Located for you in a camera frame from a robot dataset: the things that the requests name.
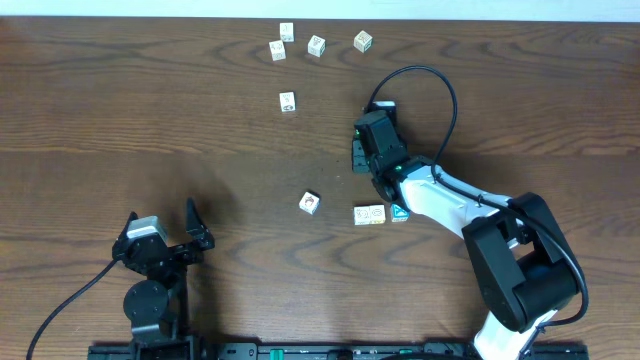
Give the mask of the yellow-sided wooden block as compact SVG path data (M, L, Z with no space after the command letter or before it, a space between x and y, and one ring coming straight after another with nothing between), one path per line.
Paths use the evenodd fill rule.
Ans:
M383 224L386 222L385 206L371 205L369 207L369 223L370 224Z

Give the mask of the blue X wooden block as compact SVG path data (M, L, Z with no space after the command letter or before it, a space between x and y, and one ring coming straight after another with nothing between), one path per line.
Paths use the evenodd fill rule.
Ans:
M392 204L390 206L390 214L391 214L391 220L394 223L406 222L410 217L410 213L397 204Z

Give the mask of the blue-sided smiley wooden block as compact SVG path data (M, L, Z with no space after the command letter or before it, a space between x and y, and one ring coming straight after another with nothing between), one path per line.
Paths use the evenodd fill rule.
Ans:
M369 206L356 206L353 208L353 219L354 224L356 226L360 225L369 225L371 216L370 216L370 207Z

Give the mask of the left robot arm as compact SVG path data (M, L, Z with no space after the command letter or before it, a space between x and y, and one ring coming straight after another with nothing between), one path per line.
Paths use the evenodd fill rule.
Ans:
M204 260L215 239L191 198L186 233L189 242L170 246L158 217L131 213L112 247L115 261L144 277L123 300L135 359L205 359L211 353L206 340L190 330L187 270Z

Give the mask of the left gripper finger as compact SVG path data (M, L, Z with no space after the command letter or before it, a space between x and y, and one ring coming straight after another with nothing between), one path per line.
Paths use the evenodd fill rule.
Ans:
M128 232L129 226L131 225L131 223L134 220L137 220L137 219L138 219L137 213L135 211L131 211L129 216L128 216L128 219L127 219L127 221L125 223L125 226L124 226L123 230L121 231L121 233L119 234L119 236L117 238L117 243L118 244L125 243L128 240L127 232Z
M201 250L215 247L215 239L201 220L192 198L188 198L186 202L186 232Z

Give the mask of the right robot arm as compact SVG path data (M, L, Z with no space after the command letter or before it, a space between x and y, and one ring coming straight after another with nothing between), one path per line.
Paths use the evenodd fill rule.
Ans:
M354 124L354 161L365 165L381 197L425 216L466 246L489 314L473 340L482 359L522 359L554 315L588 292L582 270L546 202L484 192L412 156L384 110Z

